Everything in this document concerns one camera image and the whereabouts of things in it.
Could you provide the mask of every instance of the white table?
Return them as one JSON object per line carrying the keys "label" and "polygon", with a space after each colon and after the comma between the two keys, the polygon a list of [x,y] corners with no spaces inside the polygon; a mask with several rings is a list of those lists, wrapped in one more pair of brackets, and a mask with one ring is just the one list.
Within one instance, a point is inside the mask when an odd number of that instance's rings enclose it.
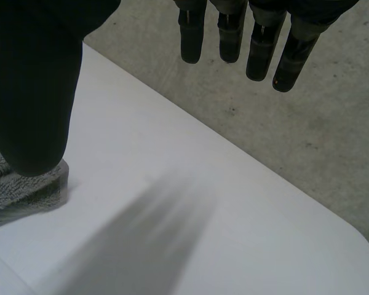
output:
{"label": "white table", "polygon": [[[369,294],[369,244],[352,226],[87,46],[65,160],[69,202],[0,227],[0,294]],[[123,216],[180,186],[173,171],[204,185],[182,199],[213,205],[192,251],[156,256],[170,239]]]}

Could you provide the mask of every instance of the black glove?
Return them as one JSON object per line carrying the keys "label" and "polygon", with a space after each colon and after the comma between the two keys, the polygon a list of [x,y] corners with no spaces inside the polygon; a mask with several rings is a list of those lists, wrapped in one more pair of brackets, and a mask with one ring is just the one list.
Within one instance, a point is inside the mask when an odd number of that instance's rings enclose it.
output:
{"label": "black glove", "polygon": [[[201,55],[207,0],[174,0],[180,9],[181,56],[196,63]],[[262,81],[279,38],[287,11],[292,15],[288,35],[273,87],[289,91],[295,84],[319,36],[358,0],[210,0],[219,11],[220,57],[237,61],[242,42],[247,3],[253,11],[253,27],[246,75]]]}

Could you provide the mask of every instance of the gray cloth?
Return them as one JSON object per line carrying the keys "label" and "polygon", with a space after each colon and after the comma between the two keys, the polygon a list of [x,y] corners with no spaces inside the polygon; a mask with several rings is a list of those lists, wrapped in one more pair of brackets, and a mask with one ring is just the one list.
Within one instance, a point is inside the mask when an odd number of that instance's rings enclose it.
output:
{"label": "gray cloth", "polygon": [[67,180],[64,160],[44,175],[27,178],[16,174],[0,154],[0,225],[63,205]]}

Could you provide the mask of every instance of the gloved finger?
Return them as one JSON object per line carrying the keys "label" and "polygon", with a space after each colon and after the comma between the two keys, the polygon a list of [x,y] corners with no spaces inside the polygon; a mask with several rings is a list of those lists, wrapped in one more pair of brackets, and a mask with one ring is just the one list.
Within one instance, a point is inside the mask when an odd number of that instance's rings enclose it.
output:
{"label": "gloved finger", "polygon": [[219,11],[220,57],[234,63],[240,54],[248,0],[210,0]]}
{"label": "gloved finger", "polygon": [[180,52],[182,60],[197,63],[204,40],[204,18],[207,0],[174,0],[179,8]]}
{"label": "gloved finger", "polygon": [[0,152],[37,176],[65,151],[82,39],[120,1],[26,2],[0,0]]}
{"label": "gloved finger", "polygon": [[255,19],[246,76],[262,81],[269,69],[287,11],[283,0],[250,0]]}
{"label": "gloved finger", "polygon": [[293,88],[320,34],[358,0],[291,0],[291,30],[273,78],[280,92]]}

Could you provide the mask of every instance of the gray floor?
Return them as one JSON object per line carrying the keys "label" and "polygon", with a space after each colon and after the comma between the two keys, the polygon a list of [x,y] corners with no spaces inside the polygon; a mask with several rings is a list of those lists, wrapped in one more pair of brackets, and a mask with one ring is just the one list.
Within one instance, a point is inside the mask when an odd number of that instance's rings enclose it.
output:
{"label": "gray floor", "polygon": [[223,63],[218,14],[208,6],[203,54],[180,58],[178,11],[169,0],[122,0],[86,43],[356,227],[369,241],[369,0],[322,35],[295,88],[271,80],[288,18],[263,82],[245,76],[253,20],[242,55]]}

